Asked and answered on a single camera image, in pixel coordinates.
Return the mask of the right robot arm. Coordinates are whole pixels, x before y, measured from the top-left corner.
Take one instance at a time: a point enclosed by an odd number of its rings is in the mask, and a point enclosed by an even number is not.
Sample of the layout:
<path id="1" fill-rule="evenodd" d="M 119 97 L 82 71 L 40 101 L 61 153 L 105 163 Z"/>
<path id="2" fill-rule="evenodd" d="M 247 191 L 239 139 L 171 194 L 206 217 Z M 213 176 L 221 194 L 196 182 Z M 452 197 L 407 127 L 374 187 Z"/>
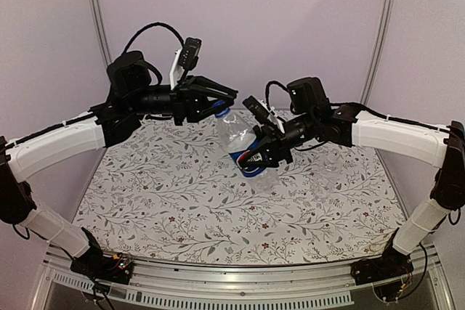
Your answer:
<path id="1" fill-rule="evenodd" d="M 390 278 L 404 264 L 403 255 L 438 227 L 451 212 L 464 206 L 464 126 L 452 121 L 431 126 L 417 121 L 379 114 L 355 102 L 332 103 L 319 78 L 300 78 L 286 87 L 295 118 L 282 126 L 273 123 L 271 112 L 253 97 L 244 100 L 259 122 L 254 130 L 259 143 L 239 157 L 241 168 L 277 168 L 291 163 L 292 149 L 316 139 L 345 147 L 370 147 L 428 163 L 438 172 L 429 197 L 393 234 L 376 262 L 376 272 Z"/>

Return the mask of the Pepsi label plastic bottle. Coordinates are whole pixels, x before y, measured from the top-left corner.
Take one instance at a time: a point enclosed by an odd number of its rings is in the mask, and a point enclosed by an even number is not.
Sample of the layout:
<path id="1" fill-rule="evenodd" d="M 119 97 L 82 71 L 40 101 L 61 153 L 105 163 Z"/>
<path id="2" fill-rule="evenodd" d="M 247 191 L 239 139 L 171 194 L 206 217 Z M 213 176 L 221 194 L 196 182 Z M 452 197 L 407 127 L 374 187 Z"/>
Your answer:
<path id="1" fill-rule="evenodd" d="M 278 172 L 274 168 L 258 166 L 241 168 L 239 166 L 240 158 L 259 143 L 252 127 L 229 107 L 219 111 L 215 118 L 217 120 L 217 133 L 223 149 L 243 177 L 256 192 L 272 192 L 278 184 Z"/>

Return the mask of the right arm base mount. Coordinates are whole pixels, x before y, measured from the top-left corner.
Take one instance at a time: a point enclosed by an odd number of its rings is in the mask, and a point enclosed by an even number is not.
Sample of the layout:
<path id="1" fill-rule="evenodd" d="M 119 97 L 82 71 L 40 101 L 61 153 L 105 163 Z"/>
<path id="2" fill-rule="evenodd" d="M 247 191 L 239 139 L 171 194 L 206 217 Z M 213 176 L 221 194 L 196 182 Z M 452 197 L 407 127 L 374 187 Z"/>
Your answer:
<path id="1" fill-rule="evenodd" d="M 374 295 L 385 303 L 398 301 L 411 281 L 413 264 L 410 256 L 389 248 L 376 258 L 363 258 L 350 264 L 356 285 L 374 284 Z"/>

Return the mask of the blue bottle cap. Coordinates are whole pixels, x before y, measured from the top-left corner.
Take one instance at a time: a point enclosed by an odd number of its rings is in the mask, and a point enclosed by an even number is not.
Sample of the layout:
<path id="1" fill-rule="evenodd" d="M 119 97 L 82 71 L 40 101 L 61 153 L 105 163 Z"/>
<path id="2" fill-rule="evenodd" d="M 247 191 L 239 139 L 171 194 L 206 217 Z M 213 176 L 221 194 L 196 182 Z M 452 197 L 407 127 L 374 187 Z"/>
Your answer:
<path id="1" fill-rule="evenodd" d="M 223 114 L 223 113 L 228 113 L 230 111 L 230 107 L 227 105 L 227 103 L 223 100 L 217 100 L 213 105 L 214 109 L 214 114 Z"/>

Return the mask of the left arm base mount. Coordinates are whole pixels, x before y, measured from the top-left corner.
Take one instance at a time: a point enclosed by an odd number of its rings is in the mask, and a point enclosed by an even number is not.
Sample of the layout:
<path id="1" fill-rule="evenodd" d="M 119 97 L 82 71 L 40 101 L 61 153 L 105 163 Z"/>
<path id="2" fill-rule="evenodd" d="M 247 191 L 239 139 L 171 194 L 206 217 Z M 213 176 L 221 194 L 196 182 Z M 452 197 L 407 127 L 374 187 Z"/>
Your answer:
<path id="1" fill-rule="evenodd" d="M 101 250 L 90 248 L 73 259 L 70 270 L 89 279 L 128 285 L 134 271 L 134 260 L 123 253 L 105 256 Z"/>

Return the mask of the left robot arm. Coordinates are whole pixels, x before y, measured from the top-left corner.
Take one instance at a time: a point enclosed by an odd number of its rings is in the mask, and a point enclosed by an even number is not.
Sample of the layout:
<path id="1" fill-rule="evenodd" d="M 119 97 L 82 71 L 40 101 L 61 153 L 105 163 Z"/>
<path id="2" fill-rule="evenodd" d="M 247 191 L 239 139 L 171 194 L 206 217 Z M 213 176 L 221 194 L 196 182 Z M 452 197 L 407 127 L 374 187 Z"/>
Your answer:
<path id="1" fill-rule="evenodd" d="M 175 125 L 197 123 L 233 105 L 236 90 L 203 76 L 191 76 L 195 49 L 179 49 L 164 84 L 157 68 L 140 51 L 124 52 L 107 68 L 110 91 L 105 102 L 69 121 L 23 138 L 1 140 L 1 221 L 20 225 L 62 248 L 72 261 L 100 277 L 108 261 L 93 235 L 73 226 L 32 198 L 32 175 L 84 152 L 126 141 L 149 115 Z"/>

